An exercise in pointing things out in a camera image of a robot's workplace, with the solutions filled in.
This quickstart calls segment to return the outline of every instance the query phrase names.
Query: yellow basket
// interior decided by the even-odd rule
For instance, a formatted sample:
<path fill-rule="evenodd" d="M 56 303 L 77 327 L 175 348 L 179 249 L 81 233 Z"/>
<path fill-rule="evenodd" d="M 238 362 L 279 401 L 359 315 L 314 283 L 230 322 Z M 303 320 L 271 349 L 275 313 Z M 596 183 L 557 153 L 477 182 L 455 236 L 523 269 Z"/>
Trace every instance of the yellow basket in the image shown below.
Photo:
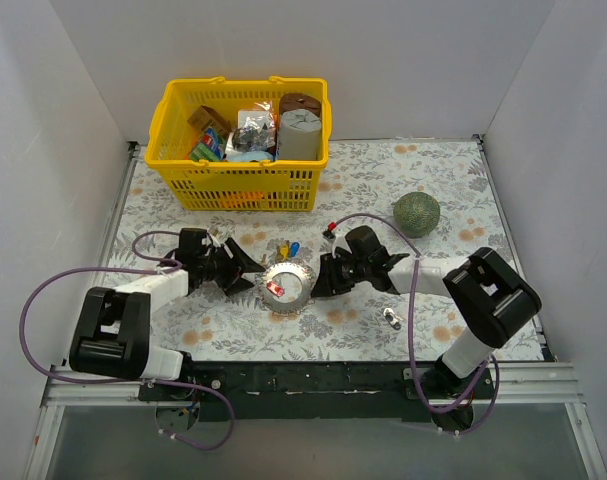
<path fill-rule="evenodd" d="M 318 160 L 228 163 L 184 159 L 196 141 L 187 120 L 201 105 L 214 108 L 234 124 L 237 111 L 254 102 L 271 100 L 278 111 L 278 101 L 286 93 L 305 93 L 322 103 Z M 145 162 L 161 174 L 188 210 L 310 211 L 328 162 L 331 131 L 332 110 L 323 79 L 179 79 L 168 83 L 156 107 Z"/>

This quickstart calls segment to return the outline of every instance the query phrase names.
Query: textured green ball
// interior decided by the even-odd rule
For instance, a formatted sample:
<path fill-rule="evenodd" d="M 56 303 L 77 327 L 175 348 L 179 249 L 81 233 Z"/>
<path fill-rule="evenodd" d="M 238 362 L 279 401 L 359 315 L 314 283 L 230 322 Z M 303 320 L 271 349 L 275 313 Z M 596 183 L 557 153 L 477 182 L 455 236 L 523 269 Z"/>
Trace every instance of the textured green ball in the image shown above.
<path fill-rule="evenodd" d="M 427 193 L 408 193 L 394 205 L 394 221 L 410 238 L 429 234 L 436 228 L 440 218 L 439 202 Z"/>

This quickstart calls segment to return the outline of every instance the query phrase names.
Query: clear plastic bag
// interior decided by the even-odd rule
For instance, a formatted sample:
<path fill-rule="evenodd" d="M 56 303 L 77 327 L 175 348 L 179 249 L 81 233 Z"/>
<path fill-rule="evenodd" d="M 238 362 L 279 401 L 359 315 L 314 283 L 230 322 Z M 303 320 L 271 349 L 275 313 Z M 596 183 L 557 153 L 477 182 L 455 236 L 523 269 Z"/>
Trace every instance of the clear plastic bag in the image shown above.
<path fill-rule="evenodd" d="M 268 151 L 276 145 L 276 119 L 272 102 L 255 103 L 238 112 L 238 128 L 232 135 L 237 152 Z"/>

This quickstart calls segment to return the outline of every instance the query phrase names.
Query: floral tablecloth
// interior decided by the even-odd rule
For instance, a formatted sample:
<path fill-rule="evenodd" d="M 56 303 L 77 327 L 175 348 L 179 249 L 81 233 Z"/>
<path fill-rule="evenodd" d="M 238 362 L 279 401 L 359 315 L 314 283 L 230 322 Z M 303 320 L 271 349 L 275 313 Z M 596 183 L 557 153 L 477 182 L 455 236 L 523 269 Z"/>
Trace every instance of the floral tablecloth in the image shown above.
<path fill-rule="evenodd" d="M 321 236 L 325 226 L 355 212 L 392 217 L 393 202 L 411 191 L 433 195 L 441 220 L 416 245 L 427 257 L 467 255 L 483 245 L 504 258 L 512 253 L 499 218 L 485 169 L 474 142 L 332 142 L 330 162 L 310 213 L 191 212 L 184 210 L 161 177 L 136 160 L 110 266 L 149 267 L 130 250 L 133 238 L 156 229 L 215 226 L 221 239 L 233 236 L 257 261 L 269 262 L 286 240 L 299 242 L 297 259 L 318 272 L 319 256 L 329 251 Z M 339 231 L 368 224 L 390 253 L 408 247 L 385 225 L 354 219 Z M 175 237 L 157 236 L 141 247 L 165 254 Z M 105 284 L 130 281 L 111 274 Z M 379 293 L 369 284 L 349 294 L 316 300 L 300 315 L 280 317 L 259 301 L 256 289 L 233 298 L 213 284 L 157 312 L 152 342 L 188 351 L 202 360 L 405 360 L 407 325 L 393 330 L 382 318 L 385 307 L 407 316 L 407 295 Z M 465 323 L 449 299 L 418 295 L 415 346 L 421 360 L 436 359 L 460 335 Z M 529 322 L 502 350 L 503 360 L 540 360 L 541 349 Z"/>

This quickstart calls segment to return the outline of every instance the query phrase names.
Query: white wall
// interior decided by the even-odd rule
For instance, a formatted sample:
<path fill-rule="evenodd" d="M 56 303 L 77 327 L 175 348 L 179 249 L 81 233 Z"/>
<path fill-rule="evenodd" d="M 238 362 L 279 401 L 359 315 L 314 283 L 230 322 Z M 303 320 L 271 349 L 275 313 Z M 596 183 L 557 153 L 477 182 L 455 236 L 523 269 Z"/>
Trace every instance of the white wall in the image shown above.
<path fill-rule="evenodd" d="M 607 1 L 556 2 L 487 144 L 543 328 L 576 366 L 607 465 Z"/>
<path fill-rule="evenodd" d="M 46 277 L 96 262 L 126 144 L 47 0 L 0 0 L 0 479 L 20 478 L 45 377 L 18 317 Z M 88 278 L 37 300 L 29 341 L 59 362 Z"/>
<path fill-rule="evenodd" d="M 334 138 L 484 133 L 554 0 L 51 0 L 127 139 L 178 77 L 329 81 Z"/>

